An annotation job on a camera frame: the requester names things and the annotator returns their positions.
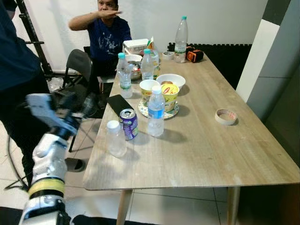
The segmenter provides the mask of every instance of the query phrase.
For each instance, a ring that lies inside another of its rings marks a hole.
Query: purple soda can
[[[124,109],[120,113],[120,123],[123,125],[125,139],[131,140],[137,136],[137,116],[133,109]]]

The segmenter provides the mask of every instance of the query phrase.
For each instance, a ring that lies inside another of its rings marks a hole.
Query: man
[[[77,16],[69,22],[71,30],[89,32],[93,74],[88,89],[96,94],[99,94],[97,76],[115,74],[122,44],[131,40],[128,23],[117,16],[118,9],[118,0],[98,0],[98,11]]]
[[[16,7],[14,0],[0,0],[0,121],[22,150],[22,164],[30,186],[32,152],[49,127],[17,106],[25,101],[26,95],[49,93],[49,89],[39,58],[16,35],[11,21]]]

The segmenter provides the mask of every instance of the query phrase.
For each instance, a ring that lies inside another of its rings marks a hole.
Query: black phone
[[[133,109],[121,95],[111,96],[107,99],[107,102],[118,116],[124,109]]]

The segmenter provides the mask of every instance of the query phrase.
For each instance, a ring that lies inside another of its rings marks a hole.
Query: small bottle
[[[142,80],[153,80],[154,64],[153,64],[150,49],[144,49],[141,71],[142,71]]]
[[[188,42],[188,24],[187,17],[183,16],[179,24],[175,38],[175,55],[174,59],[178,63],[185,62],[186,49]]]
[[[148,103],[148,134],[154,137],[164,132],[165,98],[160,86],[152,87],[152,95]]]
[[[122,157],[126,153],[126,140],[120,123],[116,120],[111,120],[107,123],[106,129],[106,146],[109,153],[117,158]]]
[[[125,60],[124,53],[119,53],[118,57],[117,74],[120,78],[121,95],[123,98],[130,98],[132,97],[130,66]]]

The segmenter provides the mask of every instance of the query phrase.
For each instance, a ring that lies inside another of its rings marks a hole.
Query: roll of tape
[[[218,109],[215,114],[215,119],[220,124],[229,126],[235,123],[237,115],[229,109]]]
[[[172,60],[174,59],[174,52],[164,52],[163,53],[164,60]]]

